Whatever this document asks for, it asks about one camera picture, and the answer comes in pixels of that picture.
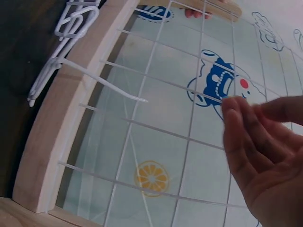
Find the red dot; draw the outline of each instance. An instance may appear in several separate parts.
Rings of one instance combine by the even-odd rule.
[[[243,88],[247,89],[248,88],[248,83],[245,79],[240,80],[240,84]]]

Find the orange slice illustration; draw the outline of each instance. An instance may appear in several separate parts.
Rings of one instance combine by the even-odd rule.
[[[164,166],[155,161],[145,161],[139,164],[134,174],[137,186],[157,192],[166,192],[169,187],[169,175]],[[156,197],[160,194],[144,192],[144,195]]]

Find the dark background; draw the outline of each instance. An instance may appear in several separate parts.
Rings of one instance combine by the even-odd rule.
[[[65,0],[1,0],[0,196],[11,197],[19,161],[47,88],[29,107],[27,95],[58,45],[54,28]]]

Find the blue cartoon character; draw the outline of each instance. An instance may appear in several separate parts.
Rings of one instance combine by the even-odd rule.
[[[250,77],[241,68],[236,67],[237,73],[241,77],[239,75],[235,77],[232,72],[234,70],[233,64],[226,63],[218,54],[210,50],[202,50],[201,54],[202,59],[205,59],[205,61],[202,60],[200,75],[198,78],[193,78],[187,86],[191,90],[195,90],[196,86],[197,92],[203,94],[196,94],[195,103],[197,106],[211,106],[218,116],[223,119],[221,101],[227,96],[235,95],[234,86],[236,86],[237,95],[241,95],[251,103],[265,99],[265,95],[250,82]],[[193,92],[187,91],[187,95],[191,101],[194,100]]]
[[[143,20],[148,20],[154,23],[161,23],[162,18],[165,16],[165,12],[166,12],[166,8],[163,6],[143,6],[142,10],[146,12],[139,12],[138,17]],[[173,18],[173,13],[172,11],[168,10],[166,14],[166,19],[172,19],[172,18]]]
[[[259,12],[252,13],[255,19],[255,24],[259,28],[260,40],[269,48],[273,48],[276,51],[283,50],[283,40],[278,33],[273,29],[270,22],[265,16]]]
[[[303,35],[299,29],[294,30],[294,39],[300,47],[301,51],[303,51]]]

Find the wooden board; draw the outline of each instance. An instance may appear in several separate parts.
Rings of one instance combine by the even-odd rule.
[[[9,198],[0,198],[1,227],[78,227],[51,215],[33,213]]]
[[[97,223],[91,222],[89,220],[86,220],[82,217],[76,216],[71,214],[70,212],[67,212],[63,210],[60,207],[55,207],[53,210],[50,210],[48,212],[49,215],[52,215],[62,221],[71,223],[78,227],[102,227],[102,225],[99,225]]]
[[[100,15],[68,55],[68,59],[100,75],[120,32],[139,0],[108,0]],[[39,110],[18,169],[13,200],[33,212],[55,206],[66,162],[84,108],[96,81],[63,65]]]
[[[204,8],[203,0],[178,0],[177,2],[198,9],[200,11],[203,11]],[[139,5],[167,7],[168,3],[169,0],[141,0]],[[186,8],[185,6],[179,5],[174,2],[171,4],[171,6],[181,9]],[[208,0],[206,2],[205,10],[206,12],[210,12],[227,20],[233,20],[234,22],[236,22],[242,15],[241,8],[233,2],[222,3],[218,0]]]

